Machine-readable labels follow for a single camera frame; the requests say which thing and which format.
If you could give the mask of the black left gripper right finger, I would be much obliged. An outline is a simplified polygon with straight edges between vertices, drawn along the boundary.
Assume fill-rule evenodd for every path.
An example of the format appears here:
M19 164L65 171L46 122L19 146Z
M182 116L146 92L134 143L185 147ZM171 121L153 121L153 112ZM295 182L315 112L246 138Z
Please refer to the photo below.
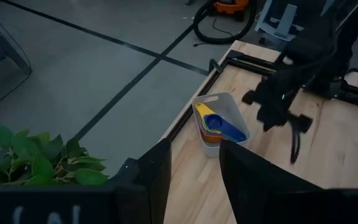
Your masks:
M237 224L358 224L358 189L323 189L228 140L219 163Z

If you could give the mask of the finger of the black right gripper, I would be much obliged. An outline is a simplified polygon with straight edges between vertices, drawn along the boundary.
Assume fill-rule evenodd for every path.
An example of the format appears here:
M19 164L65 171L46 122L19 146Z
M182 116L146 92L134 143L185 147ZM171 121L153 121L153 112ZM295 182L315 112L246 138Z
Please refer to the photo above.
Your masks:
M297 116L295 114L288 114L288 122L294 133L307 133L313 120L303 114Z
M257 97L256 97L256 94L255 94L255 91L254 90L249 90L242 97L242 102L247 104L247 105L251 105L256 101L256 99L257 99Z

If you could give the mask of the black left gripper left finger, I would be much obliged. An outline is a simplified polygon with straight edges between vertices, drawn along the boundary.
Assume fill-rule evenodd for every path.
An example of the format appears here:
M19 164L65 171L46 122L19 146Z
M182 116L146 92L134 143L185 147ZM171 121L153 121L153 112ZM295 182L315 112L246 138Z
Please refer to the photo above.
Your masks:
M0 186L0 224L163 224L171 168L163 138L101 185Z

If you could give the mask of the grey plastic basket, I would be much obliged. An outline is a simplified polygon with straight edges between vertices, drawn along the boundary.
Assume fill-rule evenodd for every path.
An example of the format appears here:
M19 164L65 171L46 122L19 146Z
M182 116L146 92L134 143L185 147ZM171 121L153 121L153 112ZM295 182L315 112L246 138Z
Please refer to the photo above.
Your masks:
M230 93L223 92L223 93L197 96L191 102L191 108L193 109L194 112L196 127L198 128L198 132L201 138L201 144L203 146L203 152L206 156L218 157L220 142L222 140L228 140L228 139L222 139L215 144L211 144L203 140L200 134L200 128L201 128L200 115L195 109L195 104L197 103L204 103L208 108L213 110L216 114L222 116L226 121L234 125L236 128L238 128L247 136L247 139L245 141L236 142L236 143L240 145L244 145L250 139L250 131L246 125L246 122L244 121L244 118L242 117L239 111L239 108L237 107L236 102L234 101L234 98Z

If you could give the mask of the small dark blue measuring cup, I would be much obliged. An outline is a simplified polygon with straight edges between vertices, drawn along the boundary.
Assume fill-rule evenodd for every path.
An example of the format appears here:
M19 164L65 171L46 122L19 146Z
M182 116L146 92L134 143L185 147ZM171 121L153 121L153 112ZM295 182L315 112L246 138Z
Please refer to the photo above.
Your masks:
M205 121L209 129L217 129L229 136L234 137L236 134L244 134L242 131L240 131L238 128L236 128L234 125L226 121L222 116L218 114L207 115Z

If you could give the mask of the turquoise measuring cup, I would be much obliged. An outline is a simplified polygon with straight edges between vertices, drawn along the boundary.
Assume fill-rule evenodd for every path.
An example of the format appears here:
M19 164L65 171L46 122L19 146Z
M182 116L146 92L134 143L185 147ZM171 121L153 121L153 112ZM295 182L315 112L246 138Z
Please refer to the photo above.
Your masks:
M232 136L229 136L227 134L224 134L224 133L221 133L220 136L224 139L228 139L228 140L231 140L231 141L234 141L234 142L243 142L245 141L247 138L246 138L246 135L240 133L240 135L236 134L234 137Z

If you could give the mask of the yellow measuring cup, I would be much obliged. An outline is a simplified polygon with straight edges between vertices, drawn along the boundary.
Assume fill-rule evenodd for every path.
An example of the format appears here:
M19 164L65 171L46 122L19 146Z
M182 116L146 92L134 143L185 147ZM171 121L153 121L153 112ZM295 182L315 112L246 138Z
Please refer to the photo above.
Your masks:
M216 114L213 110L208 108L204 103L195 104L195 109L200 115L200 120L201 121L203 120L205 123L206 123L205 118L207 115Z

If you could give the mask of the green measuring cup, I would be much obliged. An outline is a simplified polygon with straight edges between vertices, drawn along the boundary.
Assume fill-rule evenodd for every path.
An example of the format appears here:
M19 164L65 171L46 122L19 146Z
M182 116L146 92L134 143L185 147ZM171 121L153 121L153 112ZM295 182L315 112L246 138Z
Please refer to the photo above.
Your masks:
M201 121L201 126L202 126L202 130L205 134L210 135L210 136L224 136L224 134L216 129L209 129L208 126L206 125L206 123L202 120Z

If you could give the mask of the orange measuring cup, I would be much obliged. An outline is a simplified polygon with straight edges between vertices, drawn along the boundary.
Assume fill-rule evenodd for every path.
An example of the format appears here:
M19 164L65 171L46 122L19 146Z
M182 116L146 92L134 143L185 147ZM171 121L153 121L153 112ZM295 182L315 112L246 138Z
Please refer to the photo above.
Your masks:
M218 143L220 140L224 139L224 137L221 134L210 132L204 127L200 128L200 134L205 142L211 144Z

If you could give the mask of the black table clamp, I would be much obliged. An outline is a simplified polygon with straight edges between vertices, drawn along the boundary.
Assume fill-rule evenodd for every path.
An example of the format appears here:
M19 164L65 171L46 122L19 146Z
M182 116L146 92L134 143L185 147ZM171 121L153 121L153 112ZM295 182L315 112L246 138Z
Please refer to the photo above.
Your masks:
M219 63L215 60L215 59L211 59L209 61L209 73L211 73L213 70L215 70L218 73L222 73L223 69L222 67L219 65Z

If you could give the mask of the green leafy plant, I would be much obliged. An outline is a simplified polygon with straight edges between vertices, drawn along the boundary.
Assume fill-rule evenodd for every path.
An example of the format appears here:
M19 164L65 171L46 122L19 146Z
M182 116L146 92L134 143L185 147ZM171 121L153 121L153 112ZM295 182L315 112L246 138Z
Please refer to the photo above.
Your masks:
M60 135L0 125L0 185L101 185L109 179L102 161L75 138L64 143Z

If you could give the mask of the white office chair base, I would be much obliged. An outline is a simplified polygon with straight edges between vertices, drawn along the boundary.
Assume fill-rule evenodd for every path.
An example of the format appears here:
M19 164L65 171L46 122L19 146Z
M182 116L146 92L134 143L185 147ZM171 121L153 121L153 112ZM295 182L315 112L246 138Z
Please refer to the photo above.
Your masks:
M280 19L271 17L269 19L270 22L274 22L277 24L276 27L271 26L267 22L267 14L269 10L271 10L273 4L273 0L266 0L262 10L258 13L258 18L255 18L256 26L255 31L264 31L265 33L284 41L291 41L295 38L295 34L291 32L291 28L294 28L296 31L302 31L304 27L298 26L294 23L296 11L298 7L293 4L286 4L283 15Z

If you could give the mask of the orange shop vacuum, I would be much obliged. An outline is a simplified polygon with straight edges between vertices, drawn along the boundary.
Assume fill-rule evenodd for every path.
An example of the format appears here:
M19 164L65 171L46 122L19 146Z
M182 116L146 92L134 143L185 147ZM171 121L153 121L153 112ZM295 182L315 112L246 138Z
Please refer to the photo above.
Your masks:
M215 10L226 14L244 12L248 5L249 0L216 0L213 3Z

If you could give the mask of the black metal table frame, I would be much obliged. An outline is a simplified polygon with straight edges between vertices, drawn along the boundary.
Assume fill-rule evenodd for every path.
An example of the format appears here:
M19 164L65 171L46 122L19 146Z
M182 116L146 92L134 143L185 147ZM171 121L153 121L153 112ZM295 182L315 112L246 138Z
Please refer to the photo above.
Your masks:
M291 81L291 91L286 94L285 98L288 100L288 114L290 113L289 107L295 98L295 92L300 88L326 99L335 98L358 106L358 86L350 85L344 79L344 76L350 71L342 71L339 75L335 76L328 74L326 67L322 70L312 71L305 65L301 68L301 71L303 73L308 72L308 74L303 78L299 78L297 77L298 72L294 66L285 64L283 59L284 56L280 54L276 61L269 62L235 50L230 50L223 62L219 65L223 71L226 66L231 65L262 75L262 78L273 76L289 77ZM207 82L197 92L196 96L206 95L222 73L213 70L209 74Z

